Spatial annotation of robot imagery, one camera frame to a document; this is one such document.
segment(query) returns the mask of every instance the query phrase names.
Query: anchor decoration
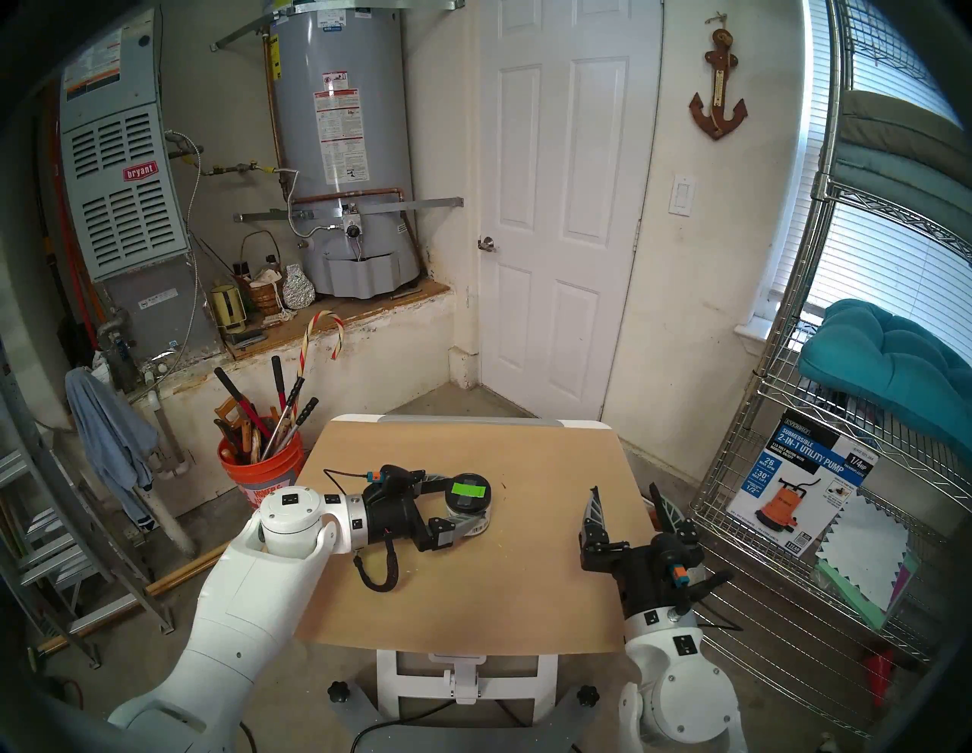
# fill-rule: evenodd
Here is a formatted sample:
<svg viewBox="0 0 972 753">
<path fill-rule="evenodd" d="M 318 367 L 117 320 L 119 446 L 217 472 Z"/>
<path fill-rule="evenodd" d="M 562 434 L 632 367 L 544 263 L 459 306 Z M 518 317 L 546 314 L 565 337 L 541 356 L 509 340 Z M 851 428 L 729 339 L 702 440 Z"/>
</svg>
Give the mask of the anchor decoration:
<svg viewBox="0 0 972 753">
<path fill-rule="evenodd" d="M 725 113 L 726 83 L 729 81 L 729 71 L 739 65 L 739 58 L 729 52 L 732 47 L 732 34 L 725 27 L 727 16 L 719 14 L 706 21 L 719 20 L 722 28 L 716 29 L 712 33 L 712 41 L 715 42 L 715 50 L 706 52 L 706 62 L 712 66 L 712 105 L 710 113 L 706 116 L 702 112 L 702 98 L 699 92 L 695 92 L 688 109 L 692 113 L 692 118 L 696 124 L 708 133 L 714 141 L 718 141 L 727 133 L 732 133 L 743 122 L 743 118 L 748 115 L 746 102 L 739 100 L 733 108 L 732 118 L 727 120 Z"/>
</svg>

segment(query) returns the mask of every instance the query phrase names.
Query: wooden table top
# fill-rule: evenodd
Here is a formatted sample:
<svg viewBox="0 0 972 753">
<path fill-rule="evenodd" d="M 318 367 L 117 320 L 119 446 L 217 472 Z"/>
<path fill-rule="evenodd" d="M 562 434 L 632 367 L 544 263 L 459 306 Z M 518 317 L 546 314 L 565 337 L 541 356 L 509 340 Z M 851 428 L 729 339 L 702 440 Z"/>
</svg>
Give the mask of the wooden table top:
<svg viewBox="0 0 972 753">
<path fill-rule="evenodd" d="M 617 435 L 606 428 L 401 418 L 329 422 L 297 483 L 332 493 L 323 468 L 364 473 L 384 463 L 444 475 L 478 473 L 492 488 L 489 528 L 437 552 L 396 541 L 399 583 L 386 594 L 361 582 L 352 555 L 333 556 L 296 637 L 440 654 L 621 650 L 614 580 L 580 569 L 577 540 L 595 485 L 612 541 L 638 546 L 654 535 Z M 338 482 L 348 493 L 365 486 L 364 479 Z M 447 515 L 442 494 L 420 496 L 418 506 L 425 520 Z M 385 579 L 385 556 L 381 545 L 362 551 L 376 583 Z"/>
</svg>

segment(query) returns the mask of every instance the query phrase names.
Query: window blinds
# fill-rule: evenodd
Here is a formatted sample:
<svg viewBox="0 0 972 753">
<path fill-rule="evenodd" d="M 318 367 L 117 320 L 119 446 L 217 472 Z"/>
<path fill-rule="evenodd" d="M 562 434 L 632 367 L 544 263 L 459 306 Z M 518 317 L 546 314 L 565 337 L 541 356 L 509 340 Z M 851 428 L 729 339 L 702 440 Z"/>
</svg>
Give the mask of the window blinds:
<svg viewBox="0 0 972 753">
<path fill-rule="evenodd" d="M 850 0 L 850 13 L 882 21 L 863 0 Z M 819 161 L 826 123 L 830 76 L 830 40 L 824 0 L 810 0 L 814 37 L 814 89 L 810 133 L 801 175 L 801 190 L 774 280 L 774 291 L 786 287 L 810 209 L 810 189 Z M 852 33 L 858 33 L 853 23 Z M 889 26 L 882 31 L 893 33 Z M 895 47 L 907 50 L 900 37 Z M 958 123 L 948 102 L 931 82 L 882 61 L 866 45 L 855 46 L 854 88 L 906 99 Z M 910 52 L 911 60 L 917 60 Z M 838 204 L 814 277 L 808 301 L 826 307 L 841 298 L 870 301 L 924 326 L 972 362 L 972 268 L 957 255 L 890 220 Z"/>
</svg>

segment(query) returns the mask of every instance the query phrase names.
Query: door panel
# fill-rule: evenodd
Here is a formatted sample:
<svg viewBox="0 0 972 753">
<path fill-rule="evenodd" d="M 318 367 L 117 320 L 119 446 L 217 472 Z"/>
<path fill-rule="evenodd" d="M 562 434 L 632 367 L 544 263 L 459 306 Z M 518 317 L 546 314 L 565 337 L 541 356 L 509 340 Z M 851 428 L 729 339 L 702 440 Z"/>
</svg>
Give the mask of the door panel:
<svg viewBox="0 0 972 753">
<path fill-rule="evenodd" d="M 634 258 L 658 0 L 480 0 L 483 383 L 601 415 Z"/>
</svg>

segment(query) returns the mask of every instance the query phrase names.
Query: candy cane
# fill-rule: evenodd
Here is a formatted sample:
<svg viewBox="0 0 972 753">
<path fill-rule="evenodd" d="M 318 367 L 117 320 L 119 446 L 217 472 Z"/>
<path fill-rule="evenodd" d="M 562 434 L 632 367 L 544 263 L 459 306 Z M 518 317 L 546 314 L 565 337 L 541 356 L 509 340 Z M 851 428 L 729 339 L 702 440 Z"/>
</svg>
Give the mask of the candy cane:
<svg viewBox="0 0 972 753">
<path fill-rule="evenodd" d="M 334 350 L 330 353 L 330 359 L 337 359 L 337 354 L 341 352 L 341 348 L 344 346 L 344 323 L 337 318 L 337 315 L 333 311 L 319 311 L 314 315 L 314 318 L 308 323 L 307 331 L 304 332 L 304 340 L 300 345 L 300 366 L 297 367 L 297 376 L 303 376 L 304 365 L 307 362 L 307 346 L 310 345 L 310 333 L 314 331 L 314 325 L 317 323 L 321 317 L 328 316 L 331 317 L 337 323 L 337 345 L 334 346 Z M 297 415 L 297 404 L 294 403 L 294 416 Z"/>
</svg>

